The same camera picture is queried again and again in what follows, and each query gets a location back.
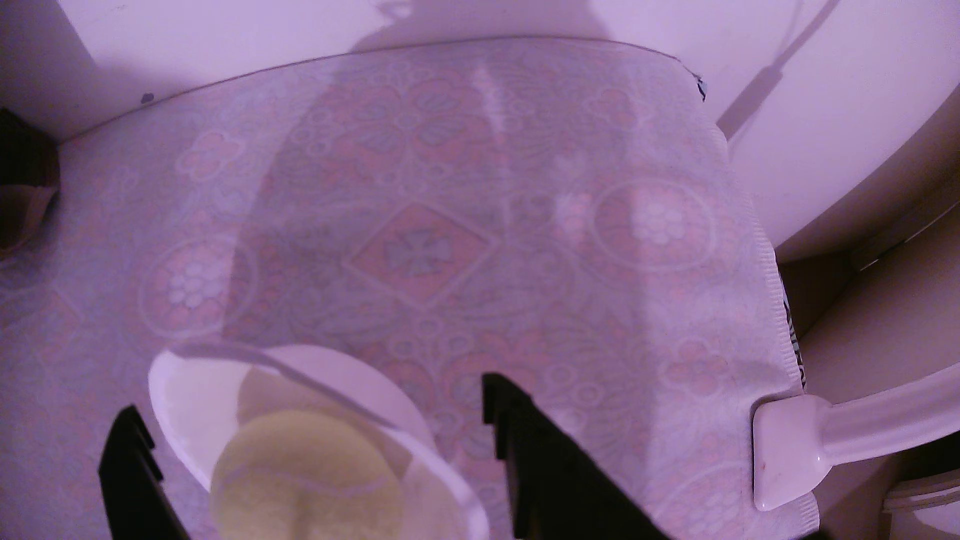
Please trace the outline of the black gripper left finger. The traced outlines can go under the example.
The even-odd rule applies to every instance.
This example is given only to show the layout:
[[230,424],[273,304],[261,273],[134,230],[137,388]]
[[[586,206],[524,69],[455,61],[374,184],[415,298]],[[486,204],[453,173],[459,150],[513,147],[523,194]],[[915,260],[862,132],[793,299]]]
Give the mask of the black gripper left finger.
[[114,418],[98,476],[111,539],[189,539],[162,489],[156,443],[132,404]]

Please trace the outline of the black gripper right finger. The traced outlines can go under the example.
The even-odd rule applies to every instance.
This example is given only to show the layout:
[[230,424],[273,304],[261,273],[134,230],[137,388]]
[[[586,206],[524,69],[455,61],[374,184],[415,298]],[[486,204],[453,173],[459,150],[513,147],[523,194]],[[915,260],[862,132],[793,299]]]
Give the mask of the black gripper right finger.
[[589,455],[498,373],[482,375],[483,421],[505,464],[516,539],[666,539]]

